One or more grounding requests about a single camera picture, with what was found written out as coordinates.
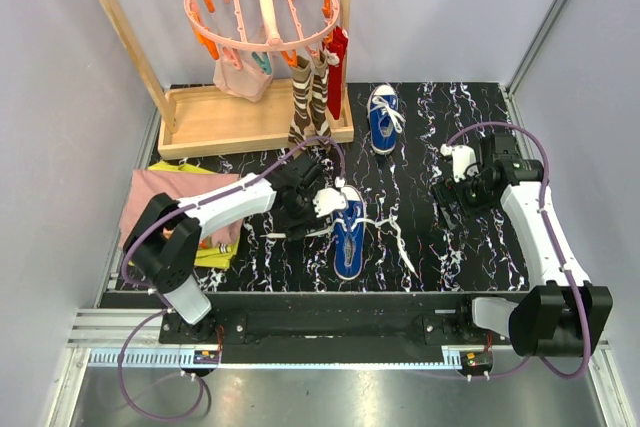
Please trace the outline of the white shoelace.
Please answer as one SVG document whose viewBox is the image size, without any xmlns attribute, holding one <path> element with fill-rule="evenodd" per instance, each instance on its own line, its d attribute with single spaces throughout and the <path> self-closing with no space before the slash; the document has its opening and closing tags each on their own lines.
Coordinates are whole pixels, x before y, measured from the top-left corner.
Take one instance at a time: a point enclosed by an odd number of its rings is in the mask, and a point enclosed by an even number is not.
<svg viewBox="0 0 640 427">
<path fill-rule="evenodd" d="M 417 274 L 416 269 L 413 266 L 408 256 L 408 253 L 406 251 L 405 242 L 402 238 L 401 228 L 397 224 L 396 218 L 394 216 L 383 219 L 381 221 L 374 221 L 366 218 L 365 224 L 366 225 L 371 224 L 377 229 L 380 229 L 384 225 L 389 225 L 395 231 L 396 243 L 397 243 L 399 255 L 402 261 L 404 262 L 404 264 L 412 274 L 414 275 Z M 324 228 L 320 230 L 310 231 L 307 228 L 302 228 L 302 229 L 294 229 L 290 233 L 268 233 L 268 234 L 265 234 L 264 237 L 272 240 L 274 239 L 301 240 L 307 237 L 319 237 L 323 235 L 329 235 L 334 240 L 334 237 L 332 234 L 332 220 L 329 224 L 327 224 Z"/>
</svg>

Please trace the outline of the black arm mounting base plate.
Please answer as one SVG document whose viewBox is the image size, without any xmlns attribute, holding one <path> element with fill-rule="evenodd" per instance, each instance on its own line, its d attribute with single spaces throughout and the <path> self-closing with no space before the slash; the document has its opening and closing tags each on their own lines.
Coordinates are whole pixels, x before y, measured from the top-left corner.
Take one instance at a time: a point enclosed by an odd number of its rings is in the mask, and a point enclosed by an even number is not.
<svg viewBox="0 0 640 427">
<path fill-rule="evenodd" d="M 176 314 L 162 318 L 162 344 L 205 344 L 223 338 L 242 345 L 269 337 L 403 339 L 427 345 L 506 341 L 472 324 L 475 293 L 216 293 L 212 310 L 192 326 Z"/>
</svg>

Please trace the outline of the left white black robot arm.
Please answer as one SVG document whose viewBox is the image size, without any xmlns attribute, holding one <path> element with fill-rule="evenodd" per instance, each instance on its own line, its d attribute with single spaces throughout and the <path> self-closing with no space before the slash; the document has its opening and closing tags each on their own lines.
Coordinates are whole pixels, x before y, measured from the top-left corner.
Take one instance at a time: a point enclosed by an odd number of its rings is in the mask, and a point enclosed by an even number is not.
<svg viewBox="0 0 640 427">
<path fill-rule="evenodd" d="M 303 154 L 200 195 L 173 199 L 159 193 L 126 238 L 123 274 L 134 267 L 182 318 L 181 331 L 193 342 L 206 342 L 215 333 L 216 319 L 193 275 L 200 242 L 246 217 L 270 211 L 280 213 L 287 232 L 300 233 L 321 217 L 313 201 L 314 185 L 322 175 L 322 166 Z"/>
</svg>

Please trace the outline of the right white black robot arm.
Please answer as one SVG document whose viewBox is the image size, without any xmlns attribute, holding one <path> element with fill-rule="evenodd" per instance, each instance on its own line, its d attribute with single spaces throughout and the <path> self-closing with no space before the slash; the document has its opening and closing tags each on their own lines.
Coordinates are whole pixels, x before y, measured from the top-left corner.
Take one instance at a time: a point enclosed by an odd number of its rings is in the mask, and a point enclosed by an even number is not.
<svg viewBox="0 0 640 427">
<path fill-rule="evenodd" d="M 443 144 L 450 176 L 434 185 L 449 228 L 491 209 L 503 211 L 522 251 L 530 290 L 520 301 L 476 297 L 454 318 L 454 331 L 476 343 L 489 331 L 523 357 L 592 353 L 612 311 L 610 290 L 594 285 L 569 247 L 554 210 L 547 169 L 520 155 L 510 134 L 491 134 L 475 147 Z"/>
</svg>

